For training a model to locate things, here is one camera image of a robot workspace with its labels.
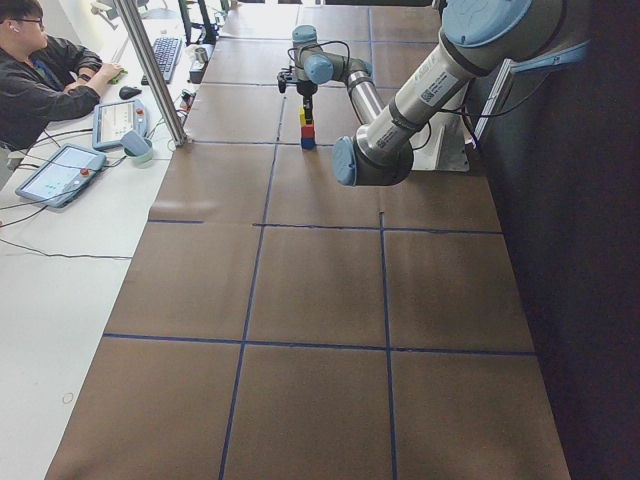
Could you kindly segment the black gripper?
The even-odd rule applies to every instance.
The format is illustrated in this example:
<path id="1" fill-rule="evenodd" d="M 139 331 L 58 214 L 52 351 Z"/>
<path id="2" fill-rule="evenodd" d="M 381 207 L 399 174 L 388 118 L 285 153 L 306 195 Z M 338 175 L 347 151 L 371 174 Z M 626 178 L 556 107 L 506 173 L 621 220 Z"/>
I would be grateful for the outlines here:
<path id="1" fill-rule="evenodd" d="M 303 98 L 301 122 L 313 124 L 313 95 L 317 93 L 317 85 L 310 80 L 299 79 L 293 68 L 289 67 L 281 69 L 277 74 L 277 86 L 281 94 L 284 94 L 289 86 L 296 89 Z"/>

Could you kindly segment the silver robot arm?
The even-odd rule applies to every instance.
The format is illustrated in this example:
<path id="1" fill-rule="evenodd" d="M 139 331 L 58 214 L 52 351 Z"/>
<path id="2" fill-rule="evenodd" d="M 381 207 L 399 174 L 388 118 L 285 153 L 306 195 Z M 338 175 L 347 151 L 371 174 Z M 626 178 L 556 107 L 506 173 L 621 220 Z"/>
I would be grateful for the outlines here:
<path id="1" fill-rule="evenodd" d="M 299 25 L 288 51 L 293 64 L 279 73 L 278 87 L 295 85 L 310 111 L 319 85 L 344 83 L 361 125 L 336 141 L 334 176 L 346 186 L 391 186 L 411 171 L 411 138 L 463 86 L 505 59 L 528 61 L 577 45 L 590 10 L 588 1 L 448 1 L 438 45 L 387 105 L 365 61 L 324 51 L 316 29 Z"/>

